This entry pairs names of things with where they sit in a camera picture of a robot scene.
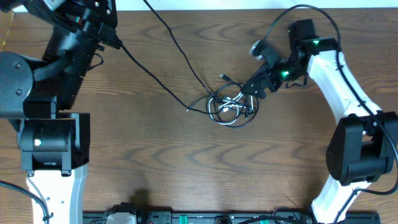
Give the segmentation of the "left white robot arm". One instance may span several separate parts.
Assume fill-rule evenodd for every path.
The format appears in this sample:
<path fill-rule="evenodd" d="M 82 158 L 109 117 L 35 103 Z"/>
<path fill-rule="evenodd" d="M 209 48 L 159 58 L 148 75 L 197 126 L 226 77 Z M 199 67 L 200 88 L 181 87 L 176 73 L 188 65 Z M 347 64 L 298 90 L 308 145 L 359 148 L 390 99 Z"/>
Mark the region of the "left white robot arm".
<path fill-rule="evenodd" d="M 72 106 L 92 59 L 119 49 L 116 3 L 2 1 L 2 12 L 23 6 L 53 27 L 40 59 L 1 53 L 1 118 L 16 130 L 21 168 L 35 223 L 82 223 L 90 160 L 90 114 Z"/>

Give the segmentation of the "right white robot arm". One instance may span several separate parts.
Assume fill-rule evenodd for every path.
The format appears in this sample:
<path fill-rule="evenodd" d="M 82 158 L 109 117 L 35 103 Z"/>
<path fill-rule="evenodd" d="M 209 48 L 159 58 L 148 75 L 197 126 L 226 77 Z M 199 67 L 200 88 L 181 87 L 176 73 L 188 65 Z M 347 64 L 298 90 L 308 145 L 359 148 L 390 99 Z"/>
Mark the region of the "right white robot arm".
<path fill-rule="evenodd" d="M 338 223 L 360 192 L 390 173 L 397 161 L 397 115 L 385 112 L 363 91 L 349 70 L 338 41 L 317 36 L 310 19 L 288 28 L 291 54 L 281 58 L 258 40 L 251 55 L 262 66 L 242 93 L 265 98 L 300 77 L 312 79 L 329 104 L 336 129 L 326 150 L 328 179 L 311 204 L 311 222 Z"/>

